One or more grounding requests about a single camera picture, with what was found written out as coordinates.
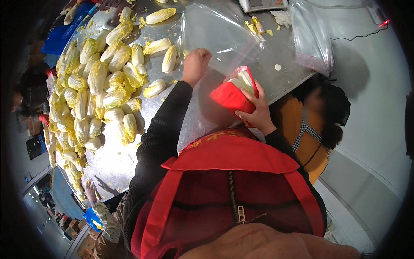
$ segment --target red glove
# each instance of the red glove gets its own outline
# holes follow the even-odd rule
[[[49,115],[39,114],[39,121],[42,121],[46,126],[49,127]]]

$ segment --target stainless steel table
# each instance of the stainless steel table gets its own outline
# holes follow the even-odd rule
[[[178,44],[182,40],[181,14],[193,3],[198,3],[198,1],[178,0],[178,2],[174,2],[173,0],[169,0],[164,4],[156,2],[155,0],[134,1],[133,4],[135,6],[132,10],[134,13],[138,13],[138,17],[146,17],[148,14],[159,9],[170,7],[175,7],[177,13],[167,21],[154,25],[146,25],[142,30],[139,30],[137,25],[134,26],[131,36],[126,39],[126,44],[137,43],[143,46],[149,39],[158,40],[165,37],[171,39],[171,42]],[[230,12],[241,21],[251,21],[251,17],[242,11],[238,1],[210,0],[200,1],[200,3],[204,3],[219,12],[221,10]],[[84,24],[79,25],[80,27],[84,26],[84,28],[89,27],[89,29],[75,32],[71,41],[77,38],[79,38],[79,42],[87,37],[96,38],[97,30],[114,28],[119,24],[119,16],[117,14],[126,5],[132,6],[122,1],[117,8],[110,10],[108,13],[106,11],[97,11],[97,9],[91,10],[91,17],[86,19]],[[269,104],[271,104],[307,80],[314,73],[295,63],[291,29],[281,27],[281,30],[277,31],[278,25],[269,11],[259,12],[257,15],[264,29],[273,30],[274,35],[263,35],[266,39],[266,51],[258,54],[255,60],[248,65],[253,77],[265,89]],[[161,94],[150,99],[144,98],[141,94],[142,110],[135,114],[135,116],[137,121],[140,121],[144,125],[145,130],[148,129],[151,118],[154,117],[158,108],[161,106],[163,98],[166,98],[173,89],[173,86],[170,86],[168,83],[173,79],[179,80],[183,75],[182,65],[170,74],[161,72],[164,53],[156,53],[151,58],[146,57],[145,60],[149,81],[153,82],[156,79],[162,78],[168,86]],[[218,59],[218,57],[219,53],[213,53],[212,59]],[[275,64],[280,64],[282,69],[276,71],[274,68]],[[210,69],[195,87],[193,98],[181,129],[177,147],[178,151],[196,138],[210,131],[229,127],[239,122],[237,118],[215,104],[208,97],[208,94],[217,88],[224,78],[225,76],[221,72]],[[94,154],[86,151],[89,167],[84,170],[85,176],[82,178],[82,185],[84,185],[86,179],[92,179],[104,201],[128,189],[129,182],[135,174],[135,166],[137,164],[136,150],[138,143],[141,141],[141,135],[137,136],[134,143],[128,146],[122,146],[117,135],[113,134],[112,127],[106,125],[101,137],[105,142],[101,149],[95,151]],[[84,202],[84,205],[86,207],[90,206],[88,201]]]

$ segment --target black long-sleeve shirt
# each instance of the black long-sleeve shirt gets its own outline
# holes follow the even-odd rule
[[[142,135],[142,145],[137,150],[138,164],[129,186],[124,209],[123,232],[125,244],[129,250],[138,213],[152,190],[168,171],[162,168],[161,164],[171,157],[178,157],[178,137],[192,95],[192,87],[186,82],[179,81],[151,120],[147,133]],[[289,155],[299,164],[292,148],[279,130],[265,136],[265,139],[268,145]],[[315,196],[322,211],[324,224],[326,224],[325,205],[320,195],[309,182],[309,175],[302,166],[298,172],[304,177]]]

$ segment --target red vest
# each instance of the red vest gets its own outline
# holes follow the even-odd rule
[[[178,258],[243,221],[320,237],[320,207],[299,165],[276,148],[229,129],[172,157],[142,207],[131,239],[137,258]]]

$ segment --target black cable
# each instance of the black cable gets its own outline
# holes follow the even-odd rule
[[[352,38],[352,39],[347,39],[347,38],[342,38],[342,37],[340,37],[340,38],[336,38],[336,39],[332,39],[332,38],[331,38],[331,40],[335,41],[335,40],[337,40],[337,39],[346,39],[347,41],[353,41],[353,40],[355,40],[355,39],[356,39],[356,38],[358,38],[358,37],[361,37],[361,38],[366,38],[366,37],[368,37],[368,36],[370,36],[370,35],[372,35],[372,34],[377,34],[378,32],[383,31],[383,30],[386,30],[386,29],[388,29],[388,24],[386,25],[385,29],[379,29],[379,30],[376,30],[375,32],[370,33],[370,34],[367,34],[367,35],[365,35],[365,36],[355,36],[355,37],[354,37],[354,38]]]

